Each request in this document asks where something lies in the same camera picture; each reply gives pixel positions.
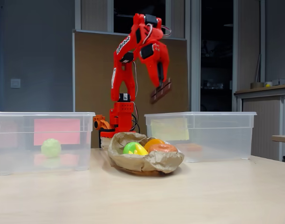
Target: light switch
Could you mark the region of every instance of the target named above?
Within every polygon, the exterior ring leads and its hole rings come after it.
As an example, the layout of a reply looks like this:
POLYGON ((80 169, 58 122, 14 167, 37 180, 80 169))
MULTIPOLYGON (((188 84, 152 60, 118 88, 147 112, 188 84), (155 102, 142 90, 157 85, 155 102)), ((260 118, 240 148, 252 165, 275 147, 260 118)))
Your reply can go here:
POLYGON ((21 80, 20 79, 16 79, 16 78, 12 78, 11 79, 11 88, 19 89, 20 88, 20 84, 21 84, 21 80))

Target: printed logo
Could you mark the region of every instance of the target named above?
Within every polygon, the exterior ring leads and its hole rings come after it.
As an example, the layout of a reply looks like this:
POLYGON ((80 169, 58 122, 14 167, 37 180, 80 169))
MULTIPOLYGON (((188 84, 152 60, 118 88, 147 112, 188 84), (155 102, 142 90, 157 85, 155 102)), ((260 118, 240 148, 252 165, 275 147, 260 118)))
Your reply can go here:
POLYGON ((121 49, 125 46, 126 43, 130 41, 130 36, 127 36, 125 40, 123 40, 122 43, 120 43, 119 47, 116 50, 116 54, 118 55, 121 49))
POLYGON ((113 76, 112 76, 112 78, 111 78, 111 88, 112 88, 112 89, 114 88, 115 71, 116 71, 116 68, 114 68, 113 76))

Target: countertop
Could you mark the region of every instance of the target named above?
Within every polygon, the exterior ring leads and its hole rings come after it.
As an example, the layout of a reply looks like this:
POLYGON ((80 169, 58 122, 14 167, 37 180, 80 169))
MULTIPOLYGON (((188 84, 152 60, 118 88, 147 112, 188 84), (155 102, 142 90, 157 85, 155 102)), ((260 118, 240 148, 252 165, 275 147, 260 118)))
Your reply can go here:
POLYGON ((134 176, 92 149, 88 171, 0 176, 0 224, 285 223, 285 163, 182 163, 134 176))
POLYGON ((271 137, 273 141, 285 142, 285 135, 273 135, 271 137))
POLYGON ((255 89, 247 89, 247 90, 239 90, 235 92, 235 95, 247 92, 259 92, 259 91, 268 91, 268 90, 278 90, 278 89, 285 89, 285 85, 275 85, 271 87, 262 87, 262 88, 255 88, 255 89))

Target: yellow fruit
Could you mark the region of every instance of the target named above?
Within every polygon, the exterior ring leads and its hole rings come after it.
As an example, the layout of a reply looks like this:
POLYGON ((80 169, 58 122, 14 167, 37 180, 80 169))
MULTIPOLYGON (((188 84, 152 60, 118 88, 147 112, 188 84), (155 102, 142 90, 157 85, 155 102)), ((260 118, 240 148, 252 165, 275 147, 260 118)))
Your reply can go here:
POLYGON ((147 150, 145 150, 145 148, 142 147, 140 144, 136 144, 136 145, 135 145, 135 148, 136 148, 137 153, 138 153, 139 155, 147 155, 147 154, 148 154, 147 150))

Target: yellow sticky note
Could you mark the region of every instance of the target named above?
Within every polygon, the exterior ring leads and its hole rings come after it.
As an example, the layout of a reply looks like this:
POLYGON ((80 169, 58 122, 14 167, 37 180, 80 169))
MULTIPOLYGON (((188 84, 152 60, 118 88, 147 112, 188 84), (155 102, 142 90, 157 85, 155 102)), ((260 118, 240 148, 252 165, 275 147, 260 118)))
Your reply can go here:
POLYGON ((189 140, 187 118, 151 120, 152 136, 164 141, 189 140))

